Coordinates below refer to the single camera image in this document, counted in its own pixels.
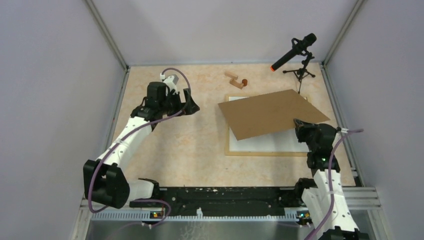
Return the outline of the brown cardboard backing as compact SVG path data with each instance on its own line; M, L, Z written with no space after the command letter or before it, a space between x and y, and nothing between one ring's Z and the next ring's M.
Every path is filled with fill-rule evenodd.
M238 141L293 129L294 119L313 124L330 119L293 89L229 100L218 106Z

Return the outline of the light wooden picture frame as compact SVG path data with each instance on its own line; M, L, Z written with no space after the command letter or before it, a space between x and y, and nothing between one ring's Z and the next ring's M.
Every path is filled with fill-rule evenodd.
M300 153L300 152L296 152L296 153L288 153L288 152L283 152L283 153L277 153L277 152L271 152L271 153L251 153L251 152L236 152L236 153L230 153L229 152L229 147L227 146L228 141L228 129L226 127L226 144L225 144L225 155L227 156L255 156L255 157L305 157L307 155L307 153Z

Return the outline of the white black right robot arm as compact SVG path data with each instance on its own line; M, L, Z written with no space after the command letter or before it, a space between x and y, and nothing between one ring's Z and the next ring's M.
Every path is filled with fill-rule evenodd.
M301 178L295 185L293 200L306 206L314 229L307 240L368 240L349 210L341 183L341 169L336 149L349 136L364 129L333 127L326 123L293 120L299 143L308 147L307 166L312 178Z

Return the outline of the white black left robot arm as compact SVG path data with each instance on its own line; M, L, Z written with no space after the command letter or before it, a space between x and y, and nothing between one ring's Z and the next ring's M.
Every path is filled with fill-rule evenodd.
M84 195L87 200L116 209L122 208L138 188L130 184L124 169L144 139L158 123L174 117L193 115L200 107L190 88L183 89L185 101L173 82L154 81L136 106L118 137L96 160L83 165Z

